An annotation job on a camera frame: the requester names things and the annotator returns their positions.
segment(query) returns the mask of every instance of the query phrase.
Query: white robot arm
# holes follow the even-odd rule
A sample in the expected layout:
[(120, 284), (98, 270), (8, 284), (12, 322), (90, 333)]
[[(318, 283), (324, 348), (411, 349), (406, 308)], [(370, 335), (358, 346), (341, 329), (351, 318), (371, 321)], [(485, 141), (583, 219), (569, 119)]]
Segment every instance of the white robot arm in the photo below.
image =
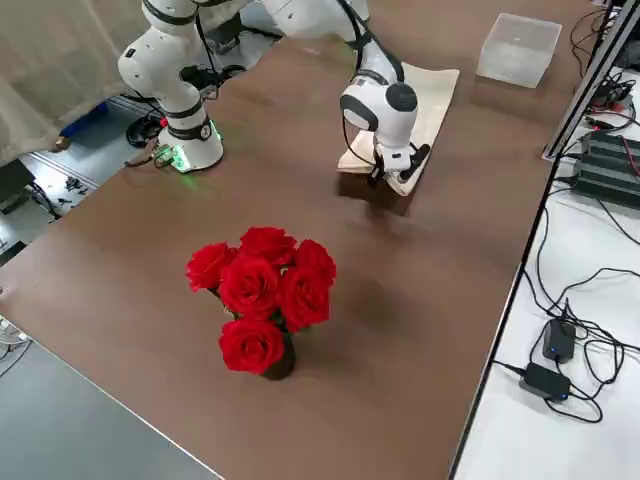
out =
[[(179, 72), (195, 54), (194, 19), (200, 7), (228, 0), (142, 0), (151, 28), (122, 54), (118, 66), (125, 82), (158, 99), (168, 127), (159, 137), (180, 171), (206, 168), (222, 156), (222, 144), (195, 87)], [(400, 172), (420, 164), (426, 152), (410, 141), (418, 102), (403, 83), (402, 64), (367, 28), (366, 0), (262, 0), (282, 32), (293, 38), (337, 33), (358, 54), (356, 73), (340, 97), (344, 118), (374, 132), (376, 173)]]

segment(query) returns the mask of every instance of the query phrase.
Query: curtain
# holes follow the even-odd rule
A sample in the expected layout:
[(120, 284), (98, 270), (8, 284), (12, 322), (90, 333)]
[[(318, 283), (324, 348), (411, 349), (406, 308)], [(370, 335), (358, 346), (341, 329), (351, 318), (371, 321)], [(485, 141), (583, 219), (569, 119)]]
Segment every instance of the curtain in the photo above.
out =
[[(204, 9), (205, 28), (250, 0)], [(0, 0), (0, 165), (50, 148), (60, 130), (125, 89), (124, 48), (149, 24), (140, 0)]]

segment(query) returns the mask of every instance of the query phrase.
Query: table surface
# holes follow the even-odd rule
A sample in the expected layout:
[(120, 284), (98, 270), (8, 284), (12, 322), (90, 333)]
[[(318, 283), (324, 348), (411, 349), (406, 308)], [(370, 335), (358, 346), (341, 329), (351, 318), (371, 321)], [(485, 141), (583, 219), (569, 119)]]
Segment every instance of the table surface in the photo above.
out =
[[(210, 105), (225, 159), (124, 170), (0, 270), (0, 311), (228, 480), (442, 479), (538, 205), (540, 160), (577, 82), (588, 2), (371, 1), (399, 58), (461, 77), (406, 216), (336, 194), (352, 58), (281, 41)], [(477, 78), (498, 13), (565, 26), (535, 90)], [(227, 371), (228, 317), (190, 292), (203, 244), (251, 225), (326, 245), (332, 319), (296, 338), (292, 377)]]
[[(640, 81), (640, 75), (625, 73), (623, 79)], [(634, 87), (633, 94), (640, 98), (640, 87)], [(612, 115), (598, 118), (614, 125), (625, 122)], [(580, 127), (574, 138), (588, 131)], [(620, 134), (638, 140), (640, 127), (631, 126)], [(571, 151), (580, 151), (580, 147)], [(562, 165), (557, 176), (571, 175), (571, 170), (569, 165)], [(557, 183), (554, 190), (563, 187), (566, 185)], [(625, 230), (634, 238), (640, 238), (640, 213), (607, 205)], [(552, 297), (557, 298), (564, 287), (588, 278), (601, 267), (640, 272), (638, 246), (616, 228), (594, 200), (562, 192), (549, 197), (546, 206), (550, 223), (540, 256), (540, 273)], [(526, 270), (534, 279), (536, 255), (544, 230), (543, 218), (526, 262)], [(543, 305), (550, 305), (537, 281), (534, 282), (537, 298)], [(595, 321), (621, 342), (640, 345), (640, 282), (637, 278), (605, 273), (596, 281), (572, 290), (568, 298), (579, 317)], [(514, 287), (513, 306), (505, 319), (495, 358), (525, 366), (529, 350), (547, 319), (536, 307), (531, 288), (522, 278)], [(553, 368), (553, 363), (544, 359), (540, 350), (538, 347), (534, 361)], [(613, 371), (613, 351), (604, 349), (592, 353), (590, 358), (596, 371), (602, 378), (609, 377)], [(489, 367), (455, 480), (637, 478), (640, 468), (637, 455), (639, 358), (635, 353), (628, 355), (616, 383), (606, 387), (598, 397), (604, 418), (597, 425), (556, 415), (542, 400), (520, 389), (511, 372), (497, 365)], [(576, 349), (575, 358), (563, 367), (563, 372), (586, 392), (595, 391), (597, 384), (588, 374), (581, 347)], [(592, 407), (575, 399), (568, 401), (563, 409), (587, 418), (596, 416)]]

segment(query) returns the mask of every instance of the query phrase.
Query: red rose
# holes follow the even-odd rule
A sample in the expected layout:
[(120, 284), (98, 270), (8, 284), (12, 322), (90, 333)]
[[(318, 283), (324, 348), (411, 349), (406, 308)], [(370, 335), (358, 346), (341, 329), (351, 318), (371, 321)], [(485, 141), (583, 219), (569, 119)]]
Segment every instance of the red rose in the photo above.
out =
[(279, 279), (264, 258), (241, 254), (225, 270), (218, 293), (230, 310), (264, 320), (277, 308)]
[(297, 267), (314, 269), (329, 286), (336, 278), (336, 264), (327, 253), (327, 249), (313, 240), (304, 240), (295, 254)]
[(222, 270), (238, 254), (237, 248), (229, 248), (226, 243), (216, 243), (201, 248), (187, 263), (187, 278), (191, 290), (218, 288)]
[(242, 238), (241, 251), (252, 257), (264, 257), (272, 265), (282, 267), (293, 259), (296, 240), (280, 228), (251, 227)]
[(311, 268), (290, 268), (282, 277), (279, 303), (287, 329), (297, 332), (329, 318), (329, 286)]
[(264, 373), (282, 358), (282, 332), (270, 322), (235, 320), (222, 327), (218, 341), (229, 370)]

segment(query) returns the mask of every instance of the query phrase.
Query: cloth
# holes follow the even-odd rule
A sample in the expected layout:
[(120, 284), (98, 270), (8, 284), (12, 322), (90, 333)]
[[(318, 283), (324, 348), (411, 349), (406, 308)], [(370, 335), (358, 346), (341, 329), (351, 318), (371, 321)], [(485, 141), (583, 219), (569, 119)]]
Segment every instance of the cloth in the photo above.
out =
[[(433, 150), (433, 144), (449, 109), (460, 71), (431, 71), (406, 63), (403, 64), (403, 66), (405, 81), (413, 87), (418, 96), (418, 118), (411, 133), (411, 141), (416, 146), (426, 143), (430, 145)], [(372, 132), (361, 131), (358, 133), (351, 143), (351, 148), (362, 158), (370, 160), (372, 164), (374, 163)], [(409, 195), (420, 178), (430, 155), (431, 152), (429, 152), (425, 161), (422, 162), (422, 165), (416, 173), (414, 173), (406, 183), (398, 182), (397, 173), (387, 174), (386, 180), (389, 186), (398, 195)], [(338, 161), (338, 171), (340, 172), (364, 175), (370, 173), (372, 169), (372, 165), (363, 162), (349, 150), (347, 150)]]
[[(203, 9), (205, 28), (249, 1)], [(0, 165), (50, 148), (60, 130), (122, 93), (118, 57), (148, 28), (140, 0), (3, 0)]]

